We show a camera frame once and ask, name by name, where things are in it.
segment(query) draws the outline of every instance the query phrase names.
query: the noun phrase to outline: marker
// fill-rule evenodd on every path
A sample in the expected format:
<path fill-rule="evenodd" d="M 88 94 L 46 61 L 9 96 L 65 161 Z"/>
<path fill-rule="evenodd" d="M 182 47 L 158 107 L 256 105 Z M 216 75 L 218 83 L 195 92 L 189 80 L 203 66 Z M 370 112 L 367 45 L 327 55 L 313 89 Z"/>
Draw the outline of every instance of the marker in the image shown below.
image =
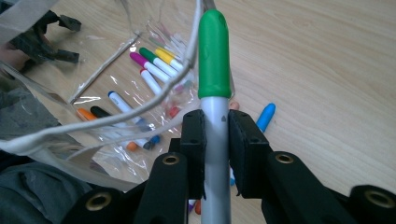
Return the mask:
<path fill-rule="evenodd" d="M 90 110 L 91 110 L 91 113 L 93 113 L 97 118 L 105 118 L 105 117 L 111 116 L 107 111 L 105 111 L 104 109 L 102 109 L 101 107 L 99 107 L 97 105 L 92 106 Z M 114 126 L 118 127 L 118 128 L 125 128 L 125 127 L 128 127 L 128 124 L 127 123 L 116 123 L 116 124 L 114 124 Z M 152 147 L 151 142 L 144 138 L 135 139 L 134 142 L 138 146 L 140 146 L 144 149 L 151 149 L 151 147 Z"/>
<path fill-rule="evenodd" d="M 262 132 L 265 132 L 265 129 L 267 129 L 268 124 L 271 121 L 271 118 L 275 114 L 276 106 L 271 103 L 268 106 L 264 108 L 262 113 L 259 116 L 259 119 L 257 120 L 256 124 L 259 127 Z"/>
<path fill-rule="evenodd" d="M 176 60 L 175 54 L 172 53 L 171 51 L 163 48 L 157 48 L 155 49 L 155 54 L 158 55 L 160 59 L 170 64 L 171 66 L 173 64 L 174 65 L 173 67 L 178 72 L 181 71 L 181 69 L 183 68 L 183 65 L 181 65 L 181 63 L 179 63 Z M 186 77 L 183 78 L 181 83 L 183 83 L 183 87 L 187 89 L 192 84 L 193 81 L 194 81 L 194 74 L 192 73 L 192 71 L 189 71 L 189 73 L 186 75 Z"/>
<path fill-rule="evenodd" d="M 160 59 L 162 59 L 164 62 L 166 62 L 167 64 L 171 65 L 173 68 L 175 68 L 177 71 L 181 71 L 183 69 L 183 65 L 181 65 L 181 63 L 179 63 L 176 59 L 175 59 L 175 54 L 171 53 L 169 54 L 168 52 L 170 51 L 165 51 L 165 49 L 163 48 L 157 48 L 155 49 L 155 54 L 160 57 Z"/>
<path fill-rule="evenodd" d="M 81 119 L 85 119 L 85 120 L 94 120 L 97 119 L 97 117 L 89 112 L 88 110 L 84 109 L 84 108 L 79 108 L 77 110 L 77 114 Z M 115 139 L 120 137 L 120 135 L 117 135 L 116 133 L 110 133 L 110 132 L 104 132 L 103 136 L 109 138 L 109 139 Z M 131 150 L 131 151 L 135 151 L 137 149 L 137 144 L 135 142 L 121 142 L 120 146 Z"/>
<path fill-rule="evenodd" d="M 154 64 L 150 63 L 147 59 L 145 59 L 142 55 L 132 52 L 129 56 L 137 62 L 140 66 L 146 68 L 152 75 L 157 77 L 163 83 L 166 83 L 169 80 L 169 76 L 165 74 L 161 69 L 159 69 Z"/>
<path fill-rule="evenodd" d="M 230 49 L 224 16 L 208 10 L 199 24 L 198 97 L 205 114 L 205 193 L 202 223 L 231 223 L 228 101 Z"/>
<path fill-rule="evenodd" d="M 154 92 L 154 94 L 158 95 L 161 93 L 160 85 L 158 85 L 157 81 L 155 81 L 154 77 L 149 73 L 148 70 L 143 68 L 142 70 L 140 70 L 140 75 L 146 81 L 146 83 Z M 178 112 L 180 112 L 180 109 L 175 105 L 171 105 L 170 108 L 168 108 L 168 106 L 165 103 L 163 107 L 166 111 L 166 114 L 169 115 L 171 119 L 174 118 L 178 114 Z"/>
<path fill-rule="evenodd" d="M 139 53 L 145 57 L 149 62 L 153 63 L 161 70 L 163 70 L 168 76 L 175 77 L 177 76 L 177 70 L 171 67 L 169 64 L 165 63 L 163 60 L 158 58 L 155 54 L 149 51 L 146 48 L 140 48 Z"/>
<path fill-rule="evenodd" d="M 130 105 L 128 105 L 128 104 L 119 96 L 118 93 L 116 93 L 116 92 L 114 92 L 114 91 L 110 91 L 110 92 L 108 93 L 108 98 L 110 98 L 111 102 L 113 102 L 113 104 L 116 105 L 122 113 L 127 113 L 127 112 L 130 112 L 130 111 L 133 111 L 133 110 L 134 110 L 133 108 L 131 108 Z M 149 127 L 149 125 L 147 124 L 147 122 L 146 122 L 143 118 L 141 118 L 141 117 L 139 117 L 139 116 L 136 116 L 136 117 L 132 118 L 132 122 L 133 122 L 134 124 L 136 124 L 136 125 L 139 127 L 140 131 L 142 131 L 143 133 L 144 133 L 144 132 L 149 132 L 149 131 L 151 131 L 151 128 Z M 157 143 L 160 142 L 160 136 L 159 136 L 159 135 L 155 135 L 155 136 L 153 136 L 153 137 L 150 139 L 150 141 L 151 141 L 152 143 L 154 143 L 154 144 L 157 144 Z"/>
<path fill-rule="evenodd" d="M 160 85 L 158 84 L 158 82 L 154 79 L 154 77 L 151 75 L 151 73 L 148 70 L 142 68 L 140 70 L 140 75 L 146 81 L 149 88 L 154 92 L 155 95 L 158 95 L 161 93 L 162 89 L 161 89 Z"/>

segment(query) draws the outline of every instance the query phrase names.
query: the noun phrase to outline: blue marker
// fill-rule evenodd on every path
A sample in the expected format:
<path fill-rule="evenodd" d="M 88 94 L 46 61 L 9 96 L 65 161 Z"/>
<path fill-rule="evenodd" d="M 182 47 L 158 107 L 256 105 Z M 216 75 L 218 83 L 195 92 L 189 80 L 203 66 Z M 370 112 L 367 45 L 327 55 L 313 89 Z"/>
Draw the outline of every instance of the blue marker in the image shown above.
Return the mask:
<path fill-rule="evenodd" d="M 268 106 L 264 108 L 262 113 L 259 116 L 259 119 L 257 120 L 256 124 L 259 127 L 262 132 L 265 132 L 265 129 L 267 129 L 268 124 L 271 121 L 272 116 L 275 114 L 276 106 L 271 103 Z"/>

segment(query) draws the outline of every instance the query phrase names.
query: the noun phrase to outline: white marker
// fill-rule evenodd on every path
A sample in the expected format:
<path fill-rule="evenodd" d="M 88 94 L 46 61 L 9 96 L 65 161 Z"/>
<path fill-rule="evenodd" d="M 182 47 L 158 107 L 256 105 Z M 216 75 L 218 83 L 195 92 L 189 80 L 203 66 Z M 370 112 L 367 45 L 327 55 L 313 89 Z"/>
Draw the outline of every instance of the white marker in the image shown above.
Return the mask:
<path fill-rule="evenodd" d="M 224 16 L 208 10 L 199 24 L 198 97 L 205 114 L 205 193 L 202 223 L 231 223 L 228 99 L 230 49 Z"/>
<path fill-rule="evenodd" d="M 154 92 L 155 95 L 158 95 L 161 93 L 162 89 L 161 89 L 160 85 L 158 85 L 157 81 L 149 73 L 148 70 L 143 68 L 142 70 L 140 70 L 140 75 L 146 81 L 146 83 L 148 84 L 148 86 L 151 88 L 151 90 Z"/>
<path fill-rule="evenodd" d="M 127 112 L 130 112 L 130 111 L 133 111 L 133 110 L 134 110 L 130 105 L 128 105 L 128 104 L 119 96 L 118 93 L 116 93 L 116 92 L 114 92 L 114 91 L 110 91 L 110 92 L 108 93 L 108 98 L 110 98 L 111 102 L 113 102 L 113 104 L 116 105 L 122 113 L 127 113 Z M 139 117 L 139 116 L 136 116 L 136 117 L 132 118 L 132 122 L 133 122 L 134 124 L 136 124 L 136 125 L 139 127 L 140 131 L 142 131 L 142 132 L 149 132 L 149 131 L 151 131 L 151 128 L 150 128 L 149 125 L 147 124 L 146 120 L 143 119 L 143 118 L 141 118 L 141 117 Z M 150 141 L 151 141 L 152 143 L 154 143 L 154 144 L 159 143 L 159 142 L 160 142 L 160 136 L 159 136 L 159 135 L 155 135 L 155 136 L 153 136 L 153 137 L 150 139 Z"/>
<path fill-rule="evenodd" d="M 147 59 L 145 59 L 142 55 L 132 52 L 129 54 L 129 56 L 140 66 L 146 68 L 152 75 L 157 77 L 160 81 L 163 83 L 168 82 L 169 76 L 165 74 L 161 69 L 159 69 L 157 66 L 154 64 L 150 63 Z"/>

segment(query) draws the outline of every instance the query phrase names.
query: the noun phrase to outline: yellow marker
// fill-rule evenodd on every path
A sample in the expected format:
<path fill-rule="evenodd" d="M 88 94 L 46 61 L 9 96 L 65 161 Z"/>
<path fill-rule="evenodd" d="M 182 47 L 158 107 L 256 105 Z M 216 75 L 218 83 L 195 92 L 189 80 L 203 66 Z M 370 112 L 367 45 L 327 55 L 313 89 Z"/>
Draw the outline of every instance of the yellow marker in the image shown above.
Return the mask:
<path fill-rule="evenodd" d="M 81 118 L 82 120 L 94 120 L 97 119 L 97 117 L 91 113 L 90 111 L 84 109 L 84 108 L 79 108 L 77 110 L 77 115 L 79 118 Z M 116 138 L 117 136 L 115 136 L 115 133 L 104 133 L 105 137 L 108 138 Z M 125 147 L 126 149 L 130 150 L 130 151 L 136 151 L 137 150 L 137 144 L 135 142 L 122 142 L 120 143 L 120 145 L 122 147 Z"/>
<path fill-rule="evenodd" d="M 161 60 L 163 60 L 164 62 L 171 65 L 173 68 L 175 68 L 177 71 L 181 71 L 181 69 L 183 69 L 183 65 L 181 65 L 181 63 L 179 63 L 175 59 L 175 54 L 170 52 L 169 50 L 163 49 L 163 48 L 157 48 L 157 49 L 155 49 L 155 54 Z"/>

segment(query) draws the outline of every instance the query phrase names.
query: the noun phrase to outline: screw hole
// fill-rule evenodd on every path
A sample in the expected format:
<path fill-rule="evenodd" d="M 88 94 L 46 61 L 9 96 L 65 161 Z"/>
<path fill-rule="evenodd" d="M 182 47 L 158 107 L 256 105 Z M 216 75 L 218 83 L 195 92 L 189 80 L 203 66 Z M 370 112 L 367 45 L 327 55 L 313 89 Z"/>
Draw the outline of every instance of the screw hole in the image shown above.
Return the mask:
<path fill-rule="evenodd" d="M 108 206 L 111 202 L 111 194 L 108 192 L 99 192 L 93 195 L 85 204 L 89 211 L 99 211 Z"/>
<path fill-rule="evenodd" d="M 258 138 L 250 138 L 250 142 L 252 143 L 258 143 L 260 141 L 260 139 Z"/>
<path fill-rule="evenodd" d="M 163 158 L 163 163 L 166 165 L 175 165 L 179 161 L 177 156 L 167 156 Z"/>
<path fill-rule="evenodd" d="M 294 158 L 292 158 L 291 156 L 288 156 L 286 154 L 277 154 L 276 155 L 276 160 L 285 164 L 289 164 L 289 163 L 293 163 L 294 162 Z"/>
<path fill-rule="evenodd" d="M 377 206 L 384 208 L 393 208 L 395 206 L 395 201 L 391 199 L 388 195 L 376 191 L 376 190 L 366 190 L 364 192 L 366 199 Z"/>

